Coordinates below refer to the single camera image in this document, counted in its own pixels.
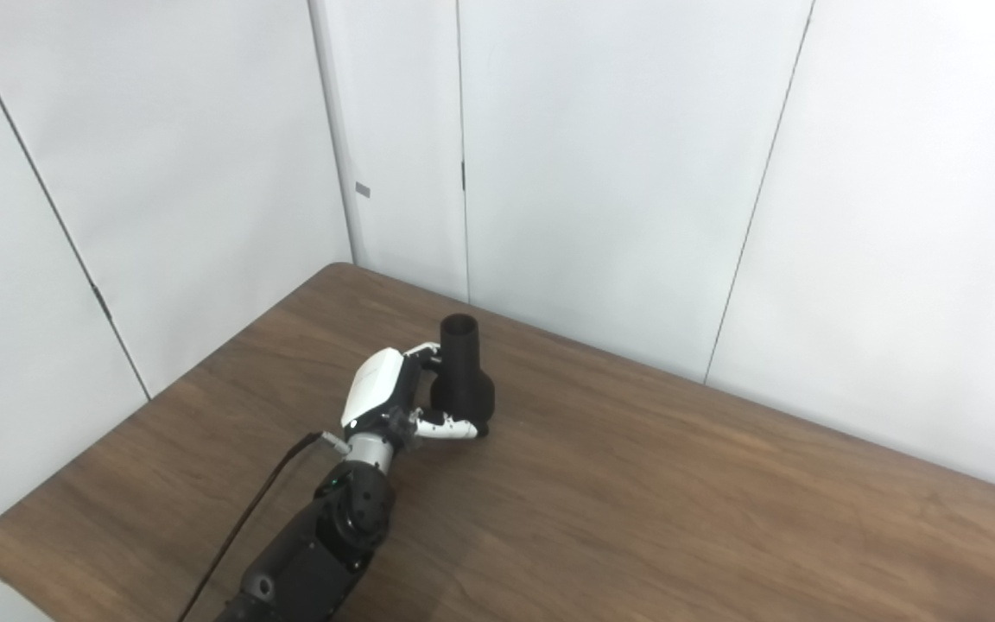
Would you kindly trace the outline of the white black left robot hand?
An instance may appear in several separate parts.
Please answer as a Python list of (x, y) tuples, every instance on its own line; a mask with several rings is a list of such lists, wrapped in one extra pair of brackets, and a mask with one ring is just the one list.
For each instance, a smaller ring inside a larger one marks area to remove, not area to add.
[(478, 440), (489, 434), (485, 422), (417, 405), (417, 390), (425, 371), (441, 378), (440, 344), (426, 342), (407, 351), (387, 347), (359, 367), (340, 417), (348, 460), (386, 470), (392, 457), (421, 440)]

